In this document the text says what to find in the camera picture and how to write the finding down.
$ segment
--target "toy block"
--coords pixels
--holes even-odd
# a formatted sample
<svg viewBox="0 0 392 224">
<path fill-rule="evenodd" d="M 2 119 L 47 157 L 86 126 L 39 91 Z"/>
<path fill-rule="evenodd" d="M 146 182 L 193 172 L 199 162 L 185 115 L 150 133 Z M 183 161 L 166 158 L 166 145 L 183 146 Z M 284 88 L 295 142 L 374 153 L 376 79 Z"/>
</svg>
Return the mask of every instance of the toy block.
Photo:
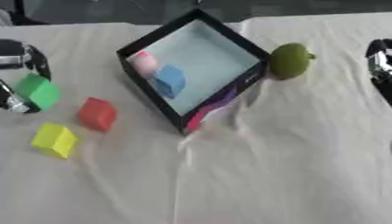
<svg viewBox="0 0 392 224">
<path fill-rule="evenodd" d="M 117 113 L 110 102 L 90 97 L 80 108 L 78 117 L 84 126 L 92 130 L 107 131 L 115 121 Z"/>
<path fill-rule="evenodd" d="M 151 54 L 139 52 L 131 59 L 132 66 L 145 79 L 151 78 L 158 70 L 158 62 Z"/>
<path fill-rule="evenodd" d="M 15 92 L 34 102 L 40 109 L 49 109 L 61 97 L 61 92 L 46 78 L 28 74 L 15 87 Z"/>
<path fill-rule="evenodd" d="M 172 65 L 164 66 L 155 74 L 153 85 L 161 95 L 174 99 L 186 86 L 184 72 Z"/>
<path fill-rule="evenodd" d="M 46 122 L 38 130 L 31 146 L 40 148 L 47 156 L 68 158 L 77 140 L 67 127 Z"/>
</svg>

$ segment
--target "pink cube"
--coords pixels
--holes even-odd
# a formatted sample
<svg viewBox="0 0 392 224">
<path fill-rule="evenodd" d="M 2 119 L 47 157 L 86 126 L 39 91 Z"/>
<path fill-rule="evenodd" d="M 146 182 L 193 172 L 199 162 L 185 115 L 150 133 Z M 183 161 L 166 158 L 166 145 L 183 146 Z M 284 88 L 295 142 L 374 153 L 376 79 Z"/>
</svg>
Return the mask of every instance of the pink cube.
<svg viewBox="0 0 392 224">
<path fill-rule="evenodd" d="M 145 79 L 151 78 L 158 70 L 157 60 L 147 52 L 139 52 L 133 56 L 131 64 Z"/>
</svg>

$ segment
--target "green lime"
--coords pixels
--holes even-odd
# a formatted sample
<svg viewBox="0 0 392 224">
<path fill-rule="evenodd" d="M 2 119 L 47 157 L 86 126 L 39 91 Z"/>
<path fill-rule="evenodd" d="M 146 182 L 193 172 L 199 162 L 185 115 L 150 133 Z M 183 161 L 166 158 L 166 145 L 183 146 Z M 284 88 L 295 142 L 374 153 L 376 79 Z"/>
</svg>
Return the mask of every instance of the green lime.
<svg viewBox="0 0 392 224">
<path fill-rule="evenodd" d="M 279 79 L 289 79 L 303 74 L 310 61 L 316 57 L 304 45 L 289 43 L 275 49 L 269 59 L 270 71 Z"/>
</svg>

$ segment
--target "yellow cube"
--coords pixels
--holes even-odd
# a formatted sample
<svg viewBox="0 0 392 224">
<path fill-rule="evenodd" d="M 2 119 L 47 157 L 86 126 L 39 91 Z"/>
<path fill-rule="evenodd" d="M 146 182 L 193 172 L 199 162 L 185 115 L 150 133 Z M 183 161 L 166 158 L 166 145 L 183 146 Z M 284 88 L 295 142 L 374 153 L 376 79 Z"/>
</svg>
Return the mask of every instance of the yellow cube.
<svg viewBox="0 0 392 224">
<path fill-rule="evenodd" d="M 67 127 L 46 122 L 38 130 L 31 146 L 40 148 L 47 156 L 68 158 L 77 140 Z"/>
</svg>

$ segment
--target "table surface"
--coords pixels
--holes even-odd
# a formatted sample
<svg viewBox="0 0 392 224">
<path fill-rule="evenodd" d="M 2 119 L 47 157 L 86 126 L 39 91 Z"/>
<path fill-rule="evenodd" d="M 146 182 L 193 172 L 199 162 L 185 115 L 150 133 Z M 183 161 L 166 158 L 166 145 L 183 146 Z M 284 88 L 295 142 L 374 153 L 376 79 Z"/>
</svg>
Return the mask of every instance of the table surface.
<svg viewBox="0 0 392 224">
<path fill-rule="evenodd" d="M 49 58 L 61 101 L 0 115 L 2 223 L 391 223 L 392 113 L 364 53 L 392 36 L 392 13 L 256 17 L 233 27 L 267 51 L 307 45 L 306 75 L 265 79 L 183 137 L 123 75 L 116 50 L 156 26 L 1 28 Z M 87 97 L 118 109 L 101 134 L 75 121 Z M 80 143 L 68 160 L 30 146 L 43 122 Z"/>
</svg>

